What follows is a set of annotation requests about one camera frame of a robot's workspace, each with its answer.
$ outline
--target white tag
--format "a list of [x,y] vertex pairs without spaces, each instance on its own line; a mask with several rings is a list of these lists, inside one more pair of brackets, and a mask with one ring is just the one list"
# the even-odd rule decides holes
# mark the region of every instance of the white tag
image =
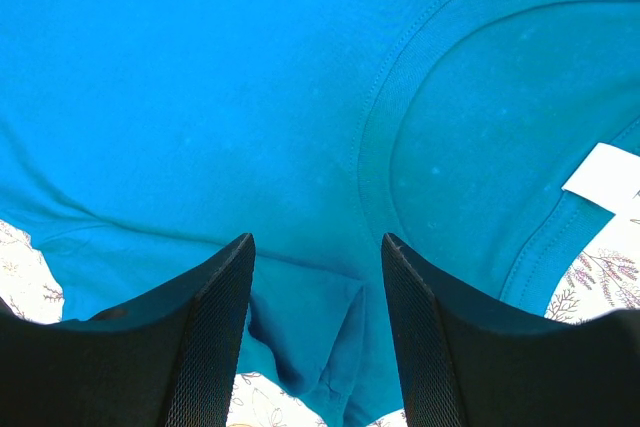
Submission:
[[599,143],[569,178],[562,190],[626,215],[640,192],[640,157],[612,145]]

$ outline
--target turquoise fabric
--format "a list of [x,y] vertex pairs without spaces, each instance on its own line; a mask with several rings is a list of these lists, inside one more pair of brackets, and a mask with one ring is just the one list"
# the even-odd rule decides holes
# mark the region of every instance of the turquoise fabric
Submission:
[[253,233],[238,371],[361,427],[402,408],[382,234],[543,314],[638,59],[638,0],[0,0],[0,218],[64,319]]

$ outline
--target stitching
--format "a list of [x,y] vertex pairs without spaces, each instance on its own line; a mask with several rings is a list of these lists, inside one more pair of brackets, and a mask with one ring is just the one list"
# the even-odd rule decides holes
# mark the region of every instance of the stitching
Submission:
[[433,13],[433,11],[436,10],[436,8],[440,6],[444,1],[445,0],[435,0],[434,2],[432,2],[431,5],[427,8],[427,10],[422,15],[420,15],[418,19],[415,22],[413,22],[413,24],[411,24],[411,26],[407,29],[405,34],[402,37],[400,37],[400,39],[393,46],[392,51],[384,60],[381,68],[379,69],[377,75],[374,78],[371,88],[369,89],[369,93],[367,94],[367,97],[366,97],[367,100],[365,102],[365,106],[362,108],[362,113],[360,115],[361,120],[358,123],[356,134],[353,136],[353,139],[351,141],[351,148],[350,148],[350,157],[352,159],[355,159],[355,162],[352,161],[352,165],[350,168],[350,175],[353,176],[355,171],[356,189],[358,194],[358,198],[356,200],[357,202],[356,209],[363,214],[362,216],[358,216],[358,218],[360,219],[359,220],[360,227],[366,226],[368,224],[368,221],[366,220],[366,213],[363,211],[362,189],[361,189],[360,175],[359,175],[360,162],[362,158],[362,144],[365,138],[366,126],[371,120],[371,115],[374,112],[374,106],[376,105],[380,97],[380,94],[384,89],[384,85],[388,82],[389,77],[391,76],[392,69],[389,70],[384,81],[381,82],[381,79],[384,76],[384,73],[389,69],[389,67],[397,63],[402,53],[408,47],[410,43],[410,39],[415,37],[420,32],[420,30],[424,27],[424,25],[427,22],[425,19],[429,17]]
[[[631,135],[634,132],[634,130],[636,129],[636,127],[638,127],[638,126],[640,126],[640,117],[638,117],[631,125],[629,125],[622,134],[620,134],[619,136],[614,138],[613,139],[613,143],[619,143],[622,140],[624,140],[626,137]],[[631,149],[631,151],[633,153],[639,153],[640,152],[640,144],[636,145],[636,147]],[[539,230],[539,232],[535,234],[536,237],[542,236],[546,231],[548,231],[551,228],[550,223],[553,220],[553,218],[556,216],[556,214],[561,210],[562,204],[566,203],[566,202],[564,202],[564,199],[566,199],[566,198],[567,197],[563,196],[563,198],[560,200],[558,205],[555,207],[553,214],[545,221],[544,226]],[[542,259],[546,256],[547,252],[558,243],[558,241],[560,240],[560,237],[562,236],[562,234],[564,234],[564,232],[569,228],[569,226],[575,221],[576,217],[580,213],[580,210],[581,210],[580,207],[577,207],[575,209],[573,215],[571,216],[569,221],[564,225],[562,230],[547,244],[547,246],[542,251],[542,253],[540,253],[538,255],[538,258],[537,258],[536,262],[533,264],[533,266],[531,268],[531,271],[530,271],[529,276],[527,278],[527,281],[525,283],[524,289],[522,289],[521,292],[520,292],[520,299],[518,301],[518,305],[519,306],[522,305],[522,302],[524,300],[524,296],[525,296],[525,294],[527,293],[527,291],[529,289],[529,285],[531,284],[531,281],[533,280],[534,275],[537,273],[538,268],[540,267]],[[510,280],[509,280],[508,284],[505,285],[505,287],[503,288],[501,297],[511,289],[511,284],[513,283],[514,277],[516,276],[518,270],[522,266],[522,262],[524,261],[524,259],[526,257],[528,257],[527,253],[532,248],[531,247],[531,243],[532,242],[527,242],[527,245],[525,246],[525,248],[522,250],[522,252],[518,256],[518,260],[517,260],[516,264],[512,267],[511,271],[509,272],[509,279]]]

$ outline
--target textured black surface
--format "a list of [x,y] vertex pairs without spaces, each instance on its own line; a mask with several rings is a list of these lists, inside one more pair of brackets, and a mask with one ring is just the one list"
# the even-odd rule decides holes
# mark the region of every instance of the textured black surface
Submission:
[[485,295],[394,235],[382,257],[409,427],[640,425],[640,312],[561,324]]
[[0,426],[224,426],[254,260],[243,235],[86,322],[0,315]]
[[166,427],[224,427],[231,402],[255,252],[212,279],[193,304]]
[[382,258],[407,423],[462,427],[464,414],[436,299],[395,244],[383,244]]

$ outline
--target white patterned cloth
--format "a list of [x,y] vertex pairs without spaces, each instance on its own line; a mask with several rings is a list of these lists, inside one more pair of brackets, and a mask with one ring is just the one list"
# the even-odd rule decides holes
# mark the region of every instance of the white patterned cloth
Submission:
[[[640,307],[640,196],[629,215],[617,216],[583,250],[550,299],[546,317],[580,323],[615,309]],[[0,220],[0,297],[20,317],[59,322],[62,289],[28,234]],[[299,399],[259,373],[236,376],[227,426],[319,427],[326,425]],[[384,416],[376,427],[406,427],[403,411]]]

